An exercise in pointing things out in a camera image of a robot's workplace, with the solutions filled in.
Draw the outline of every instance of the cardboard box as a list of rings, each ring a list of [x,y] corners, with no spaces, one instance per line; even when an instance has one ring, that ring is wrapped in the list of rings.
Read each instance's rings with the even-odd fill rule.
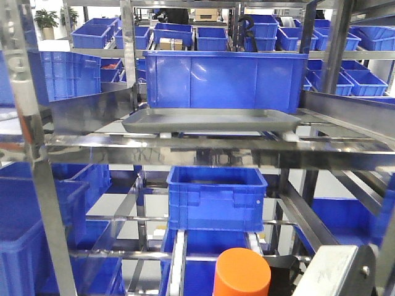
[[[161,38],[160,49],[165,51],[182,51],[183,41],[181,39]]]
[[[199,8],[195,9],[195,15],[217,15],[218,9],[216,8]]]
[[[212,14],[202,14],[202,15],[195,16],[195,21],[197,21],[197,22],[216,22],[217,19],[218,19],[218,16],[212,15]]]

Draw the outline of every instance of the metal bar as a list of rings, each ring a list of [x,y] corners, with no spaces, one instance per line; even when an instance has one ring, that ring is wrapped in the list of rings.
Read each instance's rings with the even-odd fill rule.
[[[395,269],[395,208],[393,209],[380,254],[377,259],[376,286],[379,296],[385,294],[386,289],[391,289],[391,276]]]
[[[288,178],[289,178],[289,170],[282,169],[281,173],[280,173],[280,183],[278,186],[279,193],[286,191]],[[283,209],[281,208],[278,200],[276,200],[276,204],[275,204],[274,219],[275,220],[282,220],[283,219]],[[278,250],[278,243],[280,241],[280,233],[281,233],[281,225],[274,225],[273,230],[272,230],[272,238],[270,239],[270,249],[271,250]]]
[[[235,4],[235,8],[233,9],[233,29],[232,29],[232,40],[233,40],[233,47],[232,51],[238,51],[240,45],[240,35],[242,32],[242,27],[240,26],[239,19],[242,16],[242,11],[244,11],[244,7],[242,6],[241,2],[237,2]]]
[[[167,296],[184,295],[184,275],[188,236],[185,230],[178,230],[174,241],[173,256],[168,277]]]
[[[304,92],[302,101],[309,110],[341,120],[342,124],[348,123],[358,126],[358,129],[364,128],[380,134],[386,137],[386,141],[395,138],[395,130],[392,128],[395,126],[395,106],[319,92]]]
[[[125,55],[125,73],[127,76],[128,88],[134,87],[137,82],[137,67],[136,67],[136,56],[135,56],[135,14],[130,0],[120,1],[121,14],[122,14],[122,35],[123,35],[123,48]],[[137,92],[133,92],[132,99],[134,106],[138,105]]]
[[[49,251],[61,296],[77,296],[72,267],[59,209],[56,188],[44,145],[44,129],[30,65],[40,56],[29,0],[0,1],[2,51],[8,67],[10,83],[25,139],[25,153],[40,205]]]
[[[338,84],[343,51],[346,48],[346,38],[353,7],[354,0],[337,0],[336,2],[322,69],[323,93],[336,93],[336,85]]]
[[[280,205],[286,216],[290,221],[297,223],[314,252],[322,245],[339,244],[291,183],[288,183],[285,193],[280,193],[280,197]]]
[[[351,171],[331,171],[333,176],[340,181],[372,214],[377,216],[383,204],[383,198],[372,188],[367,186]]]
[[[72,38],[72,24],[70,21],[70,14],[69,14],[69,5],[67,4],[67,0],[63,0],[63,13],[64,13],[64,20],[66,23],[65,29],[66,29],[66,36],[67,39],[69,40],[69,45],[70,48],[73,48],[73,38]]]

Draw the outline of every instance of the potted plant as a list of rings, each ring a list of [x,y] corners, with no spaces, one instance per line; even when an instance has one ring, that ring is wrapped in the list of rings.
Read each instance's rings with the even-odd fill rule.
[[[35,21],[43,32],[44,39],[55,39],[54,27],[57,27],[56,20],[58,18],[55,11],[46,11],[45,9],[36,11]]]
[[[75,30],[75,25],[77,24],[78,12],[69,7],[69,18],[70,24],[72,26],[72,31]],[[62,26],[66,26],[66,19],[64,17],[64,8],[62,7],[60,10],[60,23]]]

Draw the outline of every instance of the metal post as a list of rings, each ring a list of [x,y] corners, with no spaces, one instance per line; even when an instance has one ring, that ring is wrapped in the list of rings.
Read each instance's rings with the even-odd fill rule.
[[[395,209],[392,213],[392,218],[388,224],[388,228],[381,245],[380,254],[377,259],[377,272],[376,272],[376,286],[378,295],[393,295],[390,293],[385,294],[385,290],[388,292],[393,289],[393,283],[391,283],[391,277],[394,274],[395,268]]]
[[[84,11],[84,22],[86,23],[89,20],[88,7],[83,6],[82,9]]]
[[[334,94],[351,19],[354,0],[336,0],[321,77],[321,92]]]
[[[122,35],[123,48],[125,54],[125,71],[127,76],[127,87],[132,88],[136,84],[137,69],[136,69],[136,48],[135,48],[135,14],[133,5],[130,0],[121,0],[121,15],[122,15]],[[138,105],[137,93],[133,94],[134,107]]]
[[[243,23],[239,23],[239,18],[244,14],[244,4],[242,2],[237,2],[235,4],[235,8],[233,10],[233,31],[232,31],[232,40],[233,40],[233,51],[238,51],[240,45],[242,45],[243,41]]]
[[[70,14],[69,14],[69,5],[67,4],[67,0],[63,0],[63,13],[64,20],[66,22],[66,34],[67,39],[70,44],[70,48],[73,48],[73,38],[72,38],[72,24],[70,22]]]
[[[289,178],[289,169],[282,169],[281,173],[280,173],[280,183],[278,185],[278,192],[279,193],[284,193],[287,190],[288,178]],[[278,201],[276,201],[274,220],[282,220],[282,219],[283,219],[283,209],[281,208]],[[271,250],[278,249],[278,242],[280,240],[280,232],[281,232],[281,225],[274,225],[273,231],[272,231],[272,239],[270,240]]]
[[[29,65],[31,55],[28,55],[28,51],[38,53],[36,39],[26,38],[28,34],[35,33],[30,2],[1,0],[0,3],[2,4],[0,9],[2,50],[10,74],[15,105],[25,139],[25,152],[31,164],[57,285],[61,296],[77,296],[65,229],[44,144],[43,122]]]

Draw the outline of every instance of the orange cylinder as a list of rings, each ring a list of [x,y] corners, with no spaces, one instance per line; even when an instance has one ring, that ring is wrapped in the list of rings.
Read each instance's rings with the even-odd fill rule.
[[[267,296],[271,278],[262,256],[249,249],[229,249],[215,265],[213,296]]]

